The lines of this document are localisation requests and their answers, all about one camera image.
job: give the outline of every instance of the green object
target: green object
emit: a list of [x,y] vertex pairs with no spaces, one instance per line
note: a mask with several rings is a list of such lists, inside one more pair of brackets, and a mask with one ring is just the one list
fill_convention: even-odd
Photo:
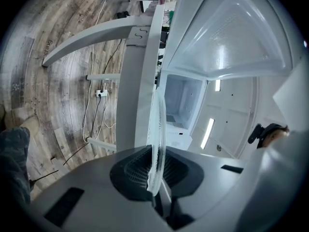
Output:
[[169,13],[169,25],[171,25],[172,24],[172,19],[173,19],[173,16],[174,16],[174,11],[171,11],[170,13]]

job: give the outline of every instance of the black vent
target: black vent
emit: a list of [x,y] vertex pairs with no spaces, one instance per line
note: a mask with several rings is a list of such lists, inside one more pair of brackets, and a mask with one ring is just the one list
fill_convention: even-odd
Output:
[[148,173],[152,164],[152,150],[149,149],[125,166],[125,175],[141,188],[147,189]]
[[172,157],[167,151],[163,178],[170,188],[181,182],[187,176],[188,171],[187,165]]

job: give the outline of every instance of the gray fabric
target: gray fabric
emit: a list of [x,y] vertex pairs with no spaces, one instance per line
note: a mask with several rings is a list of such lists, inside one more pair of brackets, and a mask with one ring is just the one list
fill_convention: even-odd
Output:
[[20,203],[30,203],[29,180],[26,167],[30,133],[16,127],[0,134],[0,171],[7,176],[11,192]]

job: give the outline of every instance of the transparent plastic sheet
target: transparent plastic sheet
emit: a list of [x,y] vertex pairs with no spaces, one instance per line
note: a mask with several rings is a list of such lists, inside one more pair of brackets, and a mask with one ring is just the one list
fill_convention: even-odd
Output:
[[152,118],[154,123],[153,134],[154,141],[152,143],[152,166],[148,173],[148,187],[153,196],[155,196],[160,189],[161,180],[164,172],[165,153],[166,153],[166,108],[165,100],[161,93],[156,90],[154,93],[154,100],[152,105]]

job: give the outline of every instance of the electrical cable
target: electrical cable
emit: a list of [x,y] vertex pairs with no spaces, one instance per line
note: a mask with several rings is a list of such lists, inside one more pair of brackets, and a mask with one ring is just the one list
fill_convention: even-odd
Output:
[[[111,100],[110,100],[110,95],[108,94],[107,92],[107,97],[108,97],[108,104],[105,106],[105,109],[110,105],[111,103]],[[106,123],[105,123],[105,109],[104,109],[104,113],[103,113],[103,121],[104,121],[104,124],[107,128],[112,128],[116,123],[114,123],[112,126],[108,126]]]
[[47,176],[49,176],[49,175],[51,175],[51,174],[54,174],[54,173],[56,173],[56,172],[58,172],[59,170],[56,170],[56,171],[53,171],[53,172],[51,172],[51,173],[49,173],[49,174],[47,174],[47,175],[44,175],[44,176],[42,176],[42,177],[40,177],[40,178],[38,178],[38,179],[36,179],[36,180],[31,180],[32,182],[37,182],[38,180],[40,180],[40,179],[43,179],[43,178],[45,178],[45,177],[47,177]]
[[105,67],[104,67],[103,74],[105,73],[106,68],[107,68],[108,64],[110,63],[111,59],[114,57],[115,53],[118,51],[118,48],[119,48],[121,42],[122,42],[122,39],[120,40],[120,42],[119,42],[119,44],[118,44],[116,50],[114,51],[114,53],[113,53],[113,54],[110,56],[110,58],[108,59],[106,65],[105,65]]
[[97,112],[98,112],[98,106],[100,105],[100,102],[101,102],[101,95],[100,95],[100,100],[98,102],[98,105],[97,105],[97,108],[96,108],[96,111],[95,111],[95,116],[94,116],[93,121],[92,121],[91,137],[93,136],[93,127],[95,125],[95,120],[96,120],[96,116],[97,116]]
[[[86,143],[86,144],[84,144],[82,147],[80,147],[73,155],[71,155],[65,162],[64,162],[64,164],[63,165],[65,165],[77,152],[79,152],[82,148],[84,148],[87,144],[89,144],[89,143]],[[51,173],[49,173],[49,174],[47,174],[47,175],[44,175],[44,176],[42,176],[42,177],[40,177],[40,178],[38,178],[38,179],[35,179],[35,180],[29,180],[29,182],[32,184],[32,185],[34,185],[35,184],[35,182],[37,182],[38,180],[41,180],[41,179],[43,179],[43,178],[45,178],[45,177],[47,177],[47,176],[49,176],[49,175],[51,175],[51,174],[54,174],[54,173],[56,173],[56,172],[58,172],[59,170],[56,170],[56,171],[53,171],[53,172],[51,172]]]
[[[102,5],[102,8],[98,14],[98,18],[97,18],[97,21],[96,21],[96,24],[98,24],[98,20],[100,18],[100,15],[101,15],[101,12],[103,10],[103,7],[104,7],[104,4],[105,4],[106,0],[104,0],[103,2],[103,5]],[[92,70],[93,70],[93,59],[94,59],[94,48],[93,48],[93,45],[92,45],[92,63],[91,63],[91,75],[92,75]],[[85,143],[87,143],[87,141],[85,140],[85,137],[84,137],[84,128],[85,128],[85,124],[86,124],[86,115],[87,115],[87,109],[88,109],[88,106],[89,106],[89,100],[90,100],[90,89],[91,89],[91,85],[92,85],[92,80],[90,80],[90,85],[89,85],[89,90],[88,90],[88,101],[87,101],[87,106],[86,106],[86,110],[85,110],[85,116],[84,116],[84,119],[83,119],[83,140]]]
[[82,148],[84,148],[87,144],[89,143],[86,143],[84,144],[82,147],[80,147],[73,155],[71,155],[65,162],[63,165],[65,165],[77,152],[79,152]]
[[[105,103],[104,103],[103,116],[104,116],[104,113],[105,113],[105,109],[106,109],[106,99],[105,99]],[[102,119],[102,123],[101,123],[100,129],[99,129],[99,131],[98,131],[98,134],[97,134],[97,136],[96,136],[96,139],[98,139],[98,136],[100,135],[100,132],[101,132],[101,130],[102,130],[103,121],[104,121],[103,119]]]
[[[166,22],[166,24],[168,24],[168,22],[169,22],[172,18],[173,18],[173,17],[171,17],[171,18]],[[169,23],[168,25],[170,25],[170,23]]]

